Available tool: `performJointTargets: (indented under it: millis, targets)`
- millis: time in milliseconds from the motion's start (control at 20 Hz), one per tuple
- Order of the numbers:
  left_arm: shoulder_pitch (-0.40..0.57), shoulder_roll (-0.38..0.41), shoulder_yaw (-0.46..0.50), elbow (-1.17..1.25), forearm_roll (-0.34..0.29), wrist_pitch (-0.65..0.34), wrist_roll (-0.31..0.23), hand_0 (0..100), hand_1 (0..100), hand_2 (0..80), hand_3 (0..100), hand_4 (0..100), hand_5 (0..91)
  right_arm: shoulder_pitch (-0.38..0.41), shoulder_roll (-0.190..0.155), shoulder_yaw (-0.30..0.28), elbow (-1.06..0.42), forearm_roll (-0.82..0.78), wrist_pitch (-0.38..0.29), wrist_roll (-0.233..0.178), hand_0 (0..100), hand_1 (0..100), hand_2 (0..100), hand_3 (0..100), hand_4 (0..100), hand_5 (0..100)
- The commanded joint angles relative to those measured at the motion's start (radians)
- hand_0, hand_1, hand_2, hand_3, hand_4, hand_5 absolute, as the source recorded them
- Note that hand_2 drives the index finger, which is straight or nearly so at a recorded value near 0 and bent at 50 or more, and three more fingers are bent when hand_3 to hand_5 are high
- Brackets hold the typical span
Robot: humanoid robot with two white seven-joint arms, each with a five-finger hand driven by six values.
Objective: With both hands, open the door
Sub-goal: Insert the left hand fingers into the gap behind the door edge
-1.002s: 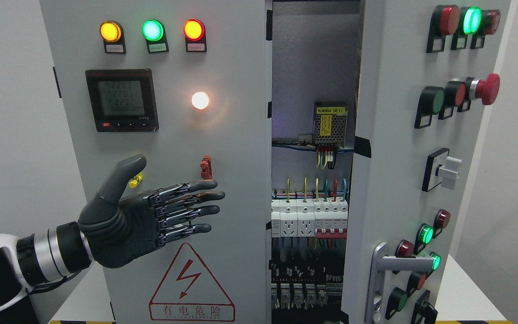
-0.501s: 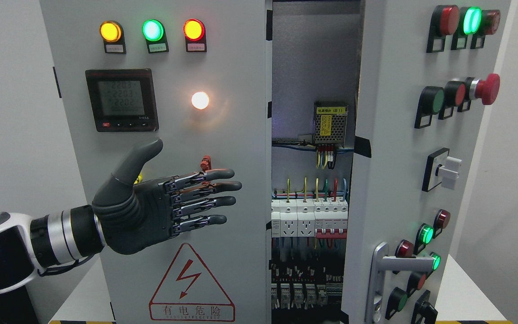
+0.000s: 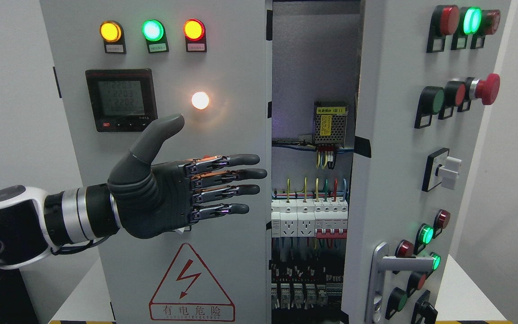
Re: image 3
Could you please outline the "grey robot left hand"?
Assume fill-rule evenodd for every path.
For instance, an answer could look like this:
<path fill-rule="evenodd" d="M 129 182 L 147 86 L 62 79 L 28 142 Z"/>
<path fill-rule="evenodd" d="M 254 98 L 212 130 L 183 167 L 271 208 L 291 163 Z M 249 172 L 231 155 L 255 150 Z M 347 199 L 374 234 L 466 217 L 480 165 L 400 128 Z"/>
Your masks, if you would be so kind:
<path fill-rule="evenodd" d="M 180 113 L 150 123 L 107 179 L 121 225 L 136 238 L 149 239 L 204 219 L 243 215 L 249 211 L 247 205 L 224 203 L 224 199 L 255 195 L 260 188 L 232 182 L 267 176 L 265 169 L 255 168 L 260 161 L 256 154 L 154 165 L 164 141 L 180 132 L 184 123 Z"/>

